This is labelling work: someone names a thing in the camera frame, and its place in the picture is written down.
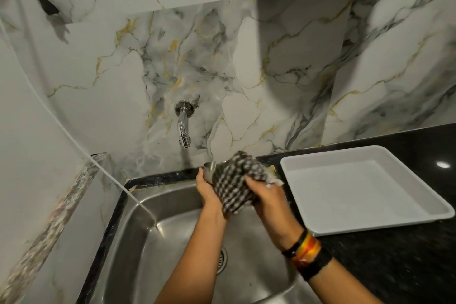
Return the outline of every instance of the hand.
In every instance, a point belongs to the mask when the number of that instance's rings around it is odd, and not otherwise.
[[[204,206],[208,205],[210,207],[218,208],[220,211],[222,211],[222,203],[212,188],[212,185],[204,180],[203,170],[201,167],[198,169],[197,174],[197,190],[201,195]]]
[[[282,188],[276,185],[268,188],[264,183],[248,176],[245,176],[245,182],[259,197],[260,202],[255,205],[255,210],[274,245],[280,251],[290,249],[298,241],[304,228],[291,212]]]

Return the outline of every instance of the sink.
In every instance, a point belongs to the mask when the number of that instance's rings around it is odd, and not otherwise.
[[[155,221],[127,202],[90,303],[153,303],[202,209],[195,181],[140,189],[134,195]],[[319,303],[247,206],[226,226],[213,303],[269,302]]]

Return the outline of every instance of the rectangular tray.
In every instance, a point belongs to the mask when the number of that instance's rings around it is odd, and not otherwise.
[[[448,219],[453,207],[390,151],[367,146],[282,158],[315,236]]]

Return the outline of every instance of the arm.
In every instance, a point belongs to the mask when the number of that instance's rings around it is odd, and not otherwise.
[[[197,175],[197,189],[204,207],[184,254],[158,295],[156,304],[210,304],[212,301],[226,219],[219,198],[202,177],[202,169]]]
[[[271,185],[268,189],[265,184],[249,177],[246,177],[245,181],[260,198],[255,210],[272,242],[280,251],[290,249],[304,232],[304,228],[291,212],[282,188]],[[309,285],[324,304],[382,303],[335,259],[313,276]]]

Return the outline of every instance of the faucet spout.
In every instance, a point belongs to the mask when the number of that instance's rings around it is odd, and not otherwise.
[[[190,148],[191,139],[188,134],[188,118],[193,115],[193,105],[188,101],[179,101],[175,106],[176,114],[179,116],[177,121],[177,133],[181,147]]]

